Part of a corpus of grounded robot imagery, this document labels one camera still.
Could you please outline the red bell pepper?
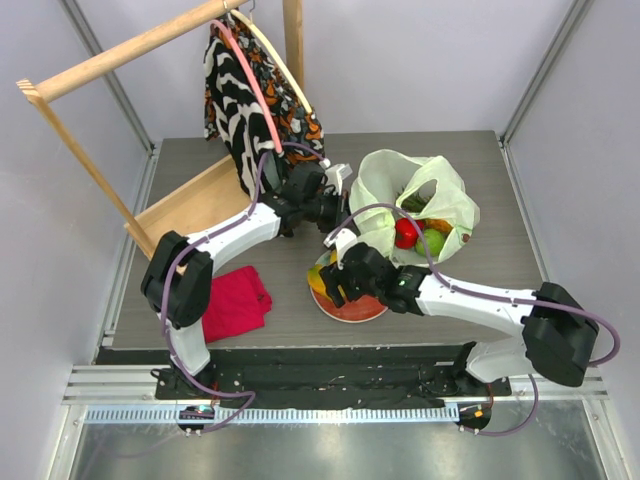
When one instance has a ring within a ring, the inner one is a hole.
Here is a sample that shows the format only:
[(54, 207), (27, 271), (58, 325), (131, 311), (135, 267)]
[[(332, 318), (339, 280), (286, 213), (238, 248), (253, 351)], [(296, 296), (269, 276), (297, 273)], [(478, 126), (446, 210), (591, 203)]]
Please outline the red bell pepper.
[(417, 220), (414, 226), (407, 218), (398, 219), (395, 223), (395, 246), (403, 250), (414, 248), (424, 227), (423, 220)]

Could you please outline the green custard apple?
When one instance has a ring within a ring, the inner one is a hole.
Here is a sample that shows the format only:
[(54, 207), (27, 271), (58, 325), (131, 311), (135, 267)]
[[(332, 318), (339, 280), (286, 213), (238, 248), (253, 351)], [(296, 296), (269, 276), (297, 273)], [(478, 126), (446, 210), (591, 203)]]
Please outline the green custard apple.
[(429, 252), (433, 259), (437, 258), (444, 247), (446, 236), (440, 231), (431, 228), (425, 229), (423, 236), (425, 242), (417, 239), (414, 246), (415, 252), (423, 257), (426, 256), (426, 252)]

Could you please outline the light green plastic bag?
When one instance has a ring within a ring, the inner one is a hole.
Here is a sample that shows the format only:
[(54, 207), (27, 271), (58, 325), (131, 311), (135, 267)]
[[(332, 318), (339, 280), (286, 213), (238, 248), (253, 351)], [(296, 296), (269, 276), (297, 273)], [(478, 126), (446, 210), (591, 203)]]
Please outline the light green plastic bag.
[(410, 157), (382, 149), (366, 155), (351, 186), (349, 207), (369, 209), (355, 217), (359, 239), (396, 265), (428, 264), (423, 257), (395, 246), (395, 223), (401, 215), (376, 203), (394, 204), (429, 229), (446, 236), (438, 264), (456, 254), (480, 221), (480, 209), (466, 193), (465, 183), (443, 156)]

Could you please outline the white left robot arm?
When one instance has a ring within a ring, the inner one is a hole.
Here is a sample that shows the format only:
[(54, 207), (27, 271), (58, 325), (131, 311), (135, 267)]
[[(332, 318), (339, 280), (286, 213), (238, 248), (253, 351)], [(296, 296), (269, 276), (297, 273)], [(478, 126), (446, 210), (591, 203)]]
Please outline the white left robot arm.
[(299, 164), (279, 188), (258, 194), (231, 219), (190, 237), (175, 231), (161, 237), (141, 293), (161, 320), (171, 361), (181, 370), (178, 386), (187, 396), (203, 398), (213, 385), (202, 317), (216, 270), (303, 221), (325, 233), (334, 230), (346, 218), (344, 181), (351, 174), (347, 164)]

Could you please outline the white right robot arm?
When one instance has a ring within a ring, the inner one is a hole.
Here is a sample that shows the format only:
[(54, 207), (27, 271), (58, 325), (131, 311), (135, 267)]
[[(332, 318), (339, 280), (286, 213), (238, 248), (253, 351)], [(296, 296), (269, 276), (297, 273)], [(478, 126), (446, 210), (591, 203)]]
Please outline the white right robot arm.
[(451, 380), (465, 395), (525, 374), (579, 387), (599, 333), (597, 323), (556, 284), (509, 290), (459, 281), (423, 266), (394, 266), (365, 243), (322, 268), (320, 277), (337, 307), (370, 296), (396, 313), (450, 317), (502, 332), (502, 340), (464, 346)]

